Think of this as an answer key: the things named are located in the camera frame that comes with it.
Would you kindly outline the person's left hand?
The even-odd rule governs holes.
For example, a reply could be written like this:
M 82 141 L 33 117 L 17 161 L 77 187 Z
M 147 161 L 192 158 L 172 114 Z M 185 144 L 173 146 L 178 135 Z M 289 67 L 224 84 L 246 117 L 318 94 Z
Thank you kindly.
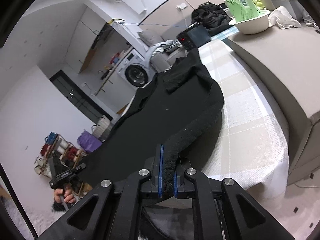
M 69 204 L 76 203 L 76 198 L 73 195 L 73 190 L 70 184 L 66 184 L 63 189 L 54 190 L 54 200 L 56 203 L 59 203 L 59 204 L 62 203 L 61 197 L 63 197 L 63 201 L 65 203 L 69 203 Z

